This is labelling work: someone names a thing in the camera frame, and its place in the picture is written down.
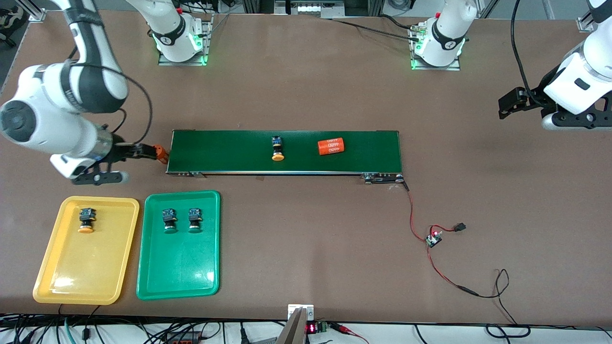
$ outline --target orange cylinder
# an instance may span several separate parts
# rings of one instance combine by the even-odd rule
[[[328,155],[340,152],[344,152],[344,140],[342,137],[319,141],[319,155]]]
[[[155,153],[157,154],[157,161],[161,162],[164,165],[168,164],[168,152],[166,152],[166,150],[161,147],[159,144],[154,144],[153,147],[155,147]]]

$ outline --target green led light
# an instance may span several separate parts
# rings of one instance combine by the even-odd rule
[[[195,50],[202,49],[202,39],[195,35],[189,35],[189,39],[192,41],[193,48]]]

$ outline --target green tray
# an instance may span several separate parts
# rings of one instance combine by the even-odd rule
[[[283,139],[285,159],[272,160],[272,137]],[[317,142],[342,137],[345,151],[319,155]],[[317,132],[175,130],[168,174],[401,174],[397,131]]]
[[[221,196],[214,190],[158,193],[144,203],[136,295],[141,300],[213,295],[219,289]],[[164,233],[162,210],[176,211],[177,233]],[[200,233],[189,233],[187,214],[202,210]]]

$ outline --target plastic tray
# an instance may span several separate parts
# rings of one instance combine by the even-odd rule
[[[219,288],[221,196],[213,190],[159,193],[144,204],[136,295],[142,300],[209,296]],[[164,233],[162,210],[176,211],[177,233]],[[200,233],[189,233],[187,214],[202,210]]]
[[[93,233],[79,233],[79,212],[94,208]],[[32,296],[49,304],[110,305],[121,293],[140,205],[131,198],[66,198]]]

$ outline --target cable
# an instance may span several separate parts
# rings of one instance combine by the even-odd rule
[[[125,119],[127,118],[127,111],[123,110],[122,108],[118,109],[117,111],[123,112],[123,119],[121,119],[121,122],[119,123],[119,125],[117,125],[117,127],[111,133],[116,133],[117,130],[119,130],[119,128],[121,128],[123,123],[125,123]]]
[[[118,128],[120,128],[120,126],[121,126],[121,124],[123,124],[123,122],[125,122],[125,116],[127,115],[127,113],[125,112],[125,110],[123,110],[123,109],[120,109],[120,110],[122,110],[122,111],[123,111],[123,113],[124,113],[124,117],[123,117],[123,121],[121,121],[121,123],[119,124],[119,127],[117,127],[117,129],[118,129]],[[92,312],[89,314],[89,316],[88,316],[88,317],[85,319],[85,328],[83,329],[83,332],[82,332],[82,338],[83,338],[83,341],[85,342],[85,344],[87,344],[87,339],[89,338],[89,329],[87,328],[87,322],[88,322],[88,320],[91,318],[91,316],[92,316],[92,315],[94,315],[95,311],[97,311],[97,310],[98,310],[98,308],[100,308],[100,307],[101,307],[101,305],[99,305],[99,306],[97,306],[96,308],[94,308],[94,310],[93,310],[93,311],[92,311]]]
[[[140,321],[140,317],[139,316],[136,317],[136,320],[138,320],[138,327],[140,327],[140,329],[144,331],[144,333],[147,335],[148,339],[151,339],[151,334],[149,333],[149,331],[147,331],[146,327],[143,325],[143,322]]]
[[[248,339],[247,331],[244,329],[244,324],[240,322],[240,344],[251,344]]]
[[[208,337],[203,336],[203,333],[204,333],[204,327],[202,327],[202,331],[200,331],[200,337],[201,337],[201,339],[203,339],[203,340],[210,339],[210,338],[212,338],[212,337],[215,337],[215,336],[216,336],[216,335],[217,335],[219,332],[221,332],[221,323],[217,323],[217,325],[219,325],[219,328],[217,329],[217,331],[216,331],[215,333],[213,333],[212,335],[208,336]]]
[[[501,335],[491,333],[490,327],[495,327],[496,329],[498,329],[501,332]],[[531,334],[531,327],[529,325],[519,326],[519,328],[527,329],[527,332],[525,332],[524,334],[517,334],[517,335],[507,334],[504,331],[504,329],[501,328],[500,325],[497,325],[497,324],[486,324],[485,325],[485,331],[487,332],[488,335],[490,335],[493,338],[497,338],[497,339],[505,339],[507,344],[511,344],[510,338],[525,338]]]
[[[386,15],[386,14],[381,14],[379,15],[379,17],[381,18],[387,18],[388,20],[390,20],[391,22],[393,22],[393,24],[401,27],[402,29],[406,29],[406,30],[410,30],[411,26],[415,26],[415,25],[404,25],[399,23],[397,20],[395,20],[394,17],[390,16],[390,15]]]
[[[334,23],[343,23],[343,24],[347,24],[347,25],[350,25],[350,26],[354,26],[356,28],[360,28],[360,29],[376,32],[377,34],[387,35],[387,36],[391,36],[391,37],[397,37],[397,38],[401,38],[401,39],[412,40],[414,42],[418,42],[419,41],[419,39],[416,38],[416,37],[408,37],[408,36],[402,36],[402,35],[398,35],[398,34],[393,34],[391,32],[380,31],[380,30],[377,30],[377,29],[368,28],[367,26],[362,26],[362,25],[359,25],[359,24],[349,23],[348,21],[342,21],[342,20],[331,20],[331,21],[333,21]]]
[[[47,334],[47,331],[49,331],[49,329],[51,328],[51,323],[49,323],[49,325],[47,325],[45,327],[45,330],[42,331],[42,334],[40,335],[40,338],[38,338],[38,340],[35,342],[35,344],[41,344],[43,338],[45,338],[45,334]]]
[[[58,318],[57,322],[55,323],[55,337],[58,340],[58,344],[61,344],[60,341],[59,341],[59,318]]]
[[[95,333],[98,334],[98,339],[100,340],[100,343],[106,344],[104,342],[104,339],[102,339],[102,335],[100,334],[100,330],[98,330],[98,324],[96,322],[94,322],[94,327],[95,327]]]
[[[367,340],[367,339],[365,339],[365,338],[361,337],[360,335],[356,334],[355,332],[353,332],[351,335],[352,335],[353,337],[361,338],[361,339],[363,339],[363,340],[364,340],[364,341],[365,341],[367,344],[370,344],[370,342],[368,342],[368,340]]]
[[[417,232],[414,230],[414,200],[412,199],[412,193],[410,192],[410,188],[408,188],[408,184],[406,181],[401,183],[408,192],[408,199],[410,200],[410,231],[412,231],[412,235],[414,235],[420,242],[425,242],[425,239],[420,237]]]
[[[78,48],[77,45],[75,45],[74,48],[72,48],[72,52],[70,53],[70,55],[68,55],[68,58],[66,60],[72,60],[73,57],[75,57],[75,54],[77,53]]]
[[[423,339],[423,336],[421,335],[420,331],[419,331],[419,326],[417,324],[414,324],[414,329],[417,330],[417,335],[419,335],[419,339],[421,339],[421,342],[423,342],[423,344],[428,344],[425,339]]]
[[[406,183],[406,181],[402,182],[402,185],[404,187],[404,189],[406,190],[406,193],[408,194],[408,199],[410,201],[410,231],[412,232],[412,234],[421,242],[425,242],[425,240],[423,238],[421,238],[417,233],[416,230],[414,229],[414,200],[412,198],[412,193],[410,192],[410,188],[408,187],[408,183]],[[448,229],[445,228],[441,225],[432,225],[430,226],[429,229],[429,234],[430,236],[433,236],[433,228],[440,228],[444,231],[455,231],[454,229]],[[506,269],[501,269],[498,272],[497,277],[495,278],[495,290],[496,293],[494,295],[490,295],[490,296],[485,296],[485,295],[480,295],[479,293],[476,293],[475,291],[473,291],[472,289],[469,289],[466,286],[463,285],[458,285],[455,282],[451,281],[448,277],[446,277],[435,265],[435,263],[433,262],[433,259],[431,258],[431,251],[430,251],[431,247],[429,245],[427,245],[427,259],[429,260],[429,263],[431,264],[431,267],[433,267],[433,269],[436,271],[436,273],[438,275],[440,275],[440,277],[442,277],[446,282],[448,282],[450,285],[454,286],[455,288],[464,291],[465,293],[468,293],[472,296],[475,297],[479,297],[481,299],[497,299],[499,302],[499,305],[501,306],[501,308],[504,310],[504,312],[506,313],[506,315],[512,320],[513,324],[516,324],[517,322],[514,320],[514,317],[510,314],[510,312],[508,312],[508,310],[506,309],[506,307],[504,306],[504,304],[501,302],[501,295],[506,291],[506,289],[508,288],[508,286],[510,285],[510,275],[508,274],[508,271]],[[499,279],[501,278],[502,275],[506,275],[506,285],[503,286],[503,288],[501,288],[501,290],[499,289]]]
[[[608,335],[608,337],[612,338],[612,335],[610,335],[610,334],[608,333],[608,331],[604,330],[604,329],[603,329],[603,327],[599,327],[599,326],[595,326],[595,327],[597,327],[598,329],[602,330],[602,331],[603,331],[603,333],[605,333],[606,335]]]
[[[367,344],[370,344],[370,342],[368,342],[367,339],[365,339],[362,336],[356,334],[355,332],[353,332],[353,330],[351,330],[350,328],[348,328],[348,327],[346,327],[344,325],[340,325],[340,324],[335,323],[333,321],[328,321],[327,324],[329,325],[329,328],[331,328],[333,330],[336,330],[336,331],[340,332],[341,334],[352,335],[353,337],[361,338]]]
[[[64,328],[66,329],[66,334],[68,335],[68,339],[72,344],[77,344],[75,339],[72,337],[72,333],[70,333],[70,328],[68,327],[68,318],[64,318]]]
[[[212,35],[212,33],[213,33],[213,32],[215,32],[215,30],[216,30],[216,29],[217,29],[219,26],[221,26],[221,24],[223,24],[223,22],[224,22],[224,21],[226,21],[226,20],[227,20],[227,18],[230,16],[230,13],[231,13],[233,10],[235,10],[235,9],[230,9],[230,10],[228,10],[228,11],[227,11],[227,14],[225,15],[225,17],[223,17],[223,19],[221,19],[221,21],[219,21],[219,24],[215,25],[215,27],[214,27],[214,28],[212,28],[212,30],[211,30],[211,32],[209,33],[209,35]]]
[[[147,90],[144,88],[143,85],[141,85],[139,82],[137,82],[136,80],[134,80],[133,78],[129,77],[128,75],[118,71],[118,70],[114,70],[112,68],[106,67],[104,65],[94,65],[94,64],[87,64],[87,63],[75,63],[75,64],[71,64],[70,68],[73,67],[93,67],[93,68],[98,68],[98,69],[102,69],[102,70],[108,70],[109,72],[113,72],[117,75],[120,75],[126,79],[129,80],[129,82],[133,83],[136,87],[138,87],[140,89],[140,91],[143,92],[145,98],[147,98],[147,104],[149,105],[149,122],[147,123],[147,127],[144,130],[144,134],[141,138],[139,138],[138,140],[134,141],[133,144],[137,144],[137,143],[141,143],[144,138],[147,136],[147,134],[149,134],[149,130],[151,129],[151,124],[153,122],[153,101],[151,100],[151,97],[149,95],[149,93],[147,92]]]
[[[525,91],[527,92],[527,95],[529,96],[529,98],[533,100],[534,103],[541,106],[542,108],[555,110],[555,107],[544,105],[540,103],[540,101],[534,97],[533,92],[531,92],[531,88],[529,88],[529,83],[527,82],[527,76],[525,75],[525,71],[523,69],[523,63],[521,62],[521,58],[518,55],[517,44],[514,41],[514,23],[517,19],[517,10],[518,10],[518,5],[520,2],[521,0],[517,0],[514,3],[514,9],[512,10],[512,17],[510,18],[510,44],[512,45],[512,52],[514,53],[514,58],[517,60],[518,71],[521,73],[521,78],[523,79]]]

